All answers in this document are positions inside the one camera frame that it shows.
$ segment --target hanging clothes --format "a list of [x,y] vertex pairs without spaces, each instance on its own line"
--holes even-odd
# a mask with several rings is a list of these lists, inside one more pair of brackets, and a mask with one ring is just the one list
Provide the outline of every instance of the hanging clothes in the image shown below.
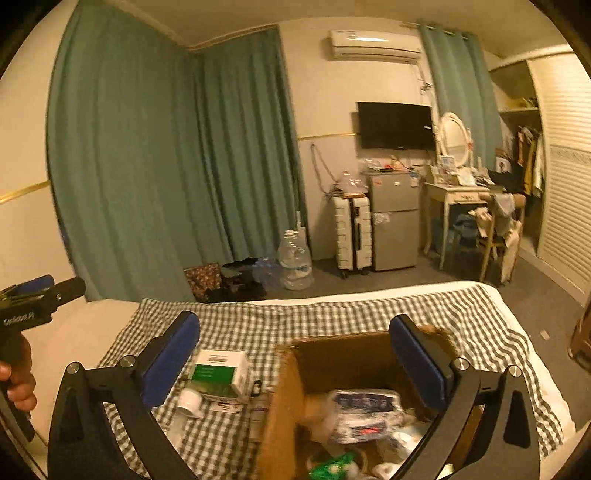
[[542,198],[543,183],[546,174],[546,155],[544,152],[544,137],[540,135],[538,137],[538,148],[535,154],[535,165],[534,165],[534,187],[533,194],[538,198]]
[[524,175],[523,175],[523,193],[525,193],[526,195],[531,195],[535,155],[536,155],[536,140],[532,140],[530,143],[530,154],[527,157],[527,163],[525,165],[525,171],[524,171]]
[[513,174],[517,184],[518,191],[527,196],[532,194],[534,165],[537,156],[537,145],[539,133],[530,127],[519,127],[516,133],[516,157],[517,161],[513,165]]

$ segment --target green package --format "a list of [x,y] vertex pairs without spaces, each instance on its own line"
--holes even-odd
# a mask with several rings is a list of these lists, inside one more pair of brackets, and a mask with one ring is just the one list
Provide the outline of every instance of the green package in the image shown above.
[[354,458],[355,454],[348,452],[314,467],[308,473],[312,480],[343,480],[347,476],[349,464],[353,462]]

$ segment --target bed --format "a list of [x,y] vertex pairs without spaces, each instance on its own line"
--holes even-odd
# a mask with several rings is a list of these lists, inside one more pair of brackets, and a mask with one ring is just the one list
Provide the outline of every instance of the bed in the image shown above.
[[[76,360],[86,368],[113,365],[123,354],[141,351],[183,309],[195,311],[202,321],[202,348],[245,349],[265,384],[272,384],[277,375],[275,344],[302,336],[385,330],[394,314],[406,312],[418,324],[450,331],[459,351],[477,368],[500,370],[509,363],[523,368],[538,421],[541,478],[551,478],[558,470],[566,460],[562,445],[575,437],[569,407],[526,332],[495,288],[470,281],[238,304],[91,302],[62,320],[43,358],[34,358],[39,404],[33,423],[40,435],[48,435],[68,363]],[[165,404],[153,411],[163,428],[170,424],[179,389],[175,385]],[[116,409],[107,406],[107,412],[130,467],[145,475]],[[245,415],[208,412],[202,423],[189,424],[179,453],[204,480],[253,476],[256,446],[247,441]]]

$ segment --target oval mirror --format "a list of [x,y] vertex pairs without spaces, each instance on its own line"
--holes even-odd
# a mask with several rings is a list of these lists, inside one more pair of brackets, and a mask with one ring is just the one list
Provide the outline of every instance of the oval mirror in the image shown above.
[[438,136],[441,153],[454,157],[456,167],[463,167],[470,156],[470,136],[462,120],[455,113],[446,113],[439,122]]

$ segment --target white vanity table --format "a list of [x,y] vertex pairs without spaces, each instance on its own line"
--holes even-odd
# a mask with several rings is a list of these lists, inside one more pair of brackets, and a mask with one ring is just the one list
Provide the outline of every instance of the white vanity table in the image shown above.
[[[444,114],[439,122],[437,128],[437,152],[439,155],[444,155],[451,158],[452,175],[447,174],[448,178],[460,177],[460,171],[466,171],[473,167],[472,159],[472,136],[470,131],[466,129],[462,120],[457,115],[447,112]],[[431,175],[431,179],[435,180],[440,177],[439,174]],[[491,190],[503,191],[502,187],[493,185],[492,187],[482,187],[477,185],[459,186],[450,185],[446,183],[425,183],[425,212],[426,212],[426,227],[427,227],[427,244],[425,245],[425,254],[429,253],[431,243],[433,241],[433,231],[431,228],[432,212],[431,207],[433,203],[439,202],[443,204],[443,236],[441,238],[441,260],[439,262],[439,269],[443,268],[445,262],[445,254],[447,249],[447,234],[449,232],[449,210],[450,205],[485,205],[486,202],[480,200],[481,193],[488,193]]]
[[443,235],[441,237],[441,260],[439,269],[443,268],[445,262],[445,252],[447,249],[447,234],[449,231],[449,206],[450,205],[485,205],[486,202],[480,200],[480,194],[489,191],[487,187],[461,187],[452,185],[442,185],[436,183],[426,183],[426,226],[427,226],[427,245],[425,245],[425,254],[431,249],[433,232],[431,231],[431,219],[433,218],[431,206],[434,202],[443,204]]

